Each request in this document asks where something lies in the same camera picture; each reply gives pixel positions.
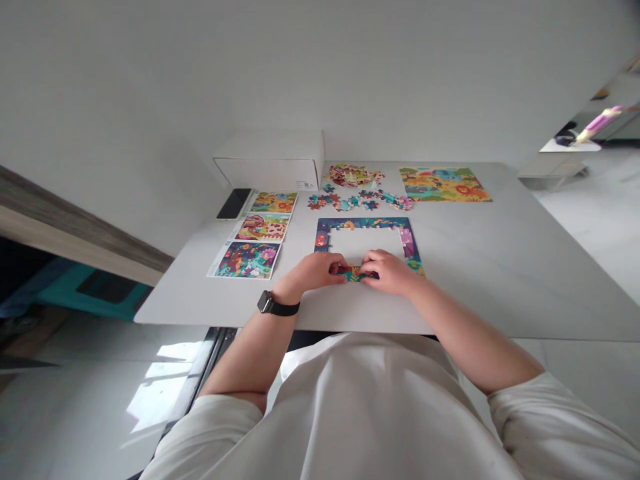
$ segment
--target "cardboard box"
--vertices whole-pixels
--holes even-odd
[[[240,130],[213,161],[233,188],[318,191],[325,142],[322,130]]]

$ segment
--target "completed puzzle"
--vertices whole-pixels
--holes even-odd
[[[389,228],[397,229],[398,241],[402,242],[405,260],[414,272],[425,276],[418,248],[416,247],[411,224],[406,217],[367,217],[367,218],[323,218],[318,219],[318,227],[315,234],[314,251],[327,252],[331,248],[331,229],[362,229],[362,228]],[[358,275],[358,265],[350,265],[348,269],[341,269],[338,275],[345,276],[349,281],[358,282],[364,275]]]
[[[250,213],[242,220],[235,240],[282,242],[289,224],[290,215],[282,213]]]
[[[400,168],[407,195],[414,201],[491,201],[468,168]]]
[[[227,242],[207,276],[269,280],[279,250],[279,243]]]
[[[297,192],[260,192],[250,211],[291,213],[297,197]]]

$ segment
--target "tiled floor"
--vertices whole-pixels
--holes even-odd
[[[640,150],[602,150],[583,163],[588,177],[533,194],[640,305]]]
[[[640,303],[640,155],[585,163],[590,177],[534,194]],[[206,331],[74,315],[40,356],[63,367],[21,375],[0,395],[0,477],[125,480],[142,470]],[[515,341],[640,443],[640,343]],[[463,386],[493,430],[484,395]]]
[[[206,327],[74,314],[0,395],[0,477],[126,480],[149,462]]]

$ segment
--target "smartphone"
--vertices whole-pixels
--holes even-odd
[[[251,192],[251,189],[233,189],[216,218],[218,220],[234,220],[238,218]]]

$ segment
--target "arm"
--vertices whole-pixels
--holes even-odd
[[[308,290],[347,281],[336,276],[338,265],[347,266],[339,253],[312,253],[273,287],[274,300],[296,305]],[[229,395],[247,400],[262,412],[267,393],[280,368],[295,328],[297,315],[278,317],[256,311],[214,367],[202,395]]]
[[[376,272],[380,277],[362,282],[410,300],[460,370],[484,394],[519,385],[544,372],[530,354],[436,284],[416,275],[401,259],[372,250],[362,263],[362,272]]]

